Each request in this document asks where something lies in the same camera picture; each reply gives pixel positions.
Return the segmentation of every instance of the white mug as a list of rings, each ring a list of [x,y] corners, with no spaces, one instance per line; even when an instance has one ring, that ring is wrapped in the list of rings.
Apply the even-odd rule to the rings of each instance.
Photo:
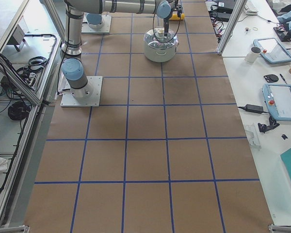
[[[244,60],[249,63],[254,63],[254,61],[257,59],[260,53],[261,49],[259,47],[252,47]]]

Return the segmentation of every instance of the black power brick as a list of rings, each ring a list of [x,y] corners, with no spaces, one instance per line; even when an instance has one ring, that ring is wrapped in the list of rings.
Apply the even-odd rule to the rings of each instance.
[[[267,113],[263,110],[262,106],[257,106],[257,105],[252,105],[252,104],[246,104],[246,106],[238,107],[238,108],[243,109],[246,112],[250,112],[250,113],[257,113],[257,114]]]

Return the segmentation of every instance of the power adapter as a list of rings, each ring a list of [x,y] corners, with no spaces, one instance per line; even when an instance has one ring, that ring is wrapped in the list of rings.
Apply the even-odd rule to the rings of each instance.
[[[6,76],[3,76],[3,78],[1,79],[0,86],[2,86],[4,89],[10,88],[10,82]]]
[[[246,112],[250,112],[250,113],[257,113],[257,114],[268,113],[263,110],[262,106],[257,106],[257,105],[252,105],[252,104],[246,104],[246,106],[238,107],[238,108],[243,109]]]

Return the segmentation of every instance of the white table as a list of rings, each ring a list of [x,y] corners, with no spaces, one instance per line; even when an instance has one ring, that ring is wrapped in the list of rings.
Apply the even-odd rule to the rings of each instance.
[[[267,111],[262,87],[266,83],[263,76],[276,74],[284,84],[281,73],[288,84],[291,84],[289,65],[272,66],[263,58],[258,58],[253,64],[244,58],[224,58],[224,63],[231,82],[238,106],[254,104],[263,106]],[[286,173],[280,155],[291,148],[291,122],[280,121],[280,126],[265,134],[260,133],[258,123],[269,125],[268,114],[253,114],[240,110],[244,125],[254,125],[258,132],[261,149],[251,149],[263,191],[275,225],[291,225],[291,182]]]
[[[271,8],[269,7],[266,0],[251,0],[256,8],[258,9],[258,15],[264,19],[270,20],[272,22],[278,23],[278,20]],[[245,57],[250,48],[253,46],[254,39],[267,38],[267,37],[277,37],[277,34],[273,30],[276,27],[275,23],[267,22],[258,16],[248,16],[242,12],[238,22],[233,30],[232,37],[227,43],[222,56],[223,57]],[[283,42],[286,48],[291,48],[290,42]]]
[[[251,0],[258,9],[258,15],[278,22],[266,0]],[[243,12],[239,21],[244,19]],[[282,74],[287,83],[291,84],[291,74],[288,70],[291,63],[284,65],[271,65],[262,57],[253,64],[244,61],[244,57],[253,46],[253,40],[259,38],[275,37],[273,30],[276,24],[267,22],[258,16],[249,16],[238,22],[234,28],[222,56],[226,66],[229,80],[238,106],[254,104],[263,106],[267,111],[262,87],[266,83],[263,76],[275,74],[279,77],[276,83],[284,84],[279,74]],[[290,42],[283,43],[291,48]],[[291,148],[291,122],[280,121],[280,126],[265,134],[259,132],[258,123],[269,125],[268,114],[253,114],[240,110],[244,126],[254,126],[261,149],[251,148],[266,201],[275,225],[291,225],[291,181],[281,161],[280,155]]]

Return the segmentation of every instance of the metal pot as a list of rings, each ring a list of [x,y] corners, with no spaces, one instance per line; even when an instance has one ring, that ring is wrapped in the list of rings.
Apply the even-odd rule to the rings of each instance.
[[[164,36],[164,28],[156,27],[144,36],[145,56],[153,62],[167,62],[174,57],[179,45],[177,35],[172,30]]]

